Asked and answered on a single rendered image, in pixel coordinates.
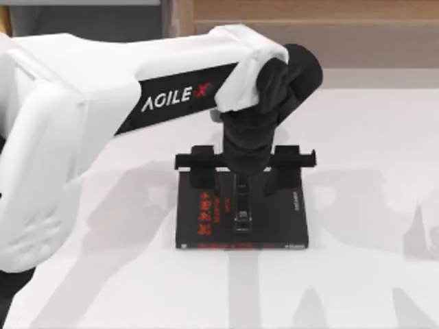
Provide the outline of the black book with red lettering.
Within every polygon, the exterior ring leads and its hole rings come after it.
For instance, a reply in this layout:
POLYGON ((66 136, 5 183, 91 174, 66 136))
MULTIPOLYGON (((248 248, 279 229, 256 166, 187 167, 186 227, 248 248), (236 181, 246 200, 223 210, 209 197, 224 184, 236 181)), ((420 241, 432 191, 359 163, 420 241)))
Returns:
POLYGON ((276 191, 264 188, 271 173, 252 177, 250 232, 235 229, 235 187, 230 171, 218 171, 219 190, 195 188, 191 174, 178 179, 175 244, 180 249, 292 249, 309 246, 305 203, 301 187, 276 191))

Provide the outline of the wooden cupboard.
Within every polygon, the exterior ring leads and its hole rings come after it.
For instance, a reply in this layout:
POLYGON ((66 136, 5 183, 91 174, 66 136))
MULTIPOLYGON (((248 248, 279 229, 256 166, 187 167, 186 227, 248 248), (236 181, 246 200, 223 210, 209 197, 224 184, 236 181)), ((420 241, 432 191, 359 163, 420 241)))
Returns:
POLYGON ((326 68, 439 69, 439 0, 194 0, 193 22, 246 24, 326 68))

